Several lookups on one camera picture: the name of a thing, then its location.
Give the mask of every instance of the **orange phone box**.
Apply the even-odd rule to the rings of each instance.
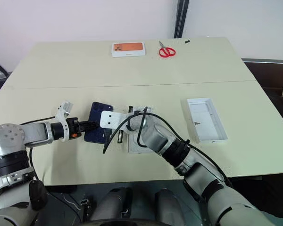
[[[144,42],[112,43],[113,57],[135,57],[146,55]]]

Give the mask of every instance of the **orange component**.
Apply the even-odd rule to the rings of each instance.
[[[133,50],[142,50],[142,43],[119,43],[114,44],[115,51],[133,51]]]

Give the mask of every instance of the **scissors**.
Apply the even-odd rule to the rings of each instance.
[[[161,41],[159,41],[161,49],[159,50],[159,55],[163,58],[172,57],[176,54],[176,51],[172,48],[165,47]]]

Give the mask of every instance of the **dark blue phone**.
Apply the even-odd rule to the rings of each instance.
[[[113,107],[111,105],[102,104],[99,102],[93,102],[89,114],[89,121],[96,121],[100,124],[100,116],[102,114],[102,111],[113,111]],[[84,135],[84,141],[87,142],[93,142],[98,144],[104,144],[105,143],[105,137],[104,137],[104,131],[105,129],[102,127],[98,127],[95,130],[85,132]]]

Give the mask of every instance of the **white wall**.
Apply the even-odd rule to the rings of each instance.
[[[227,37],[243,58],[283,60],[283,0],[190,0],[183,37]]]
[[[38,41],[172,38],[177,0],[0,0],[0,64]]]

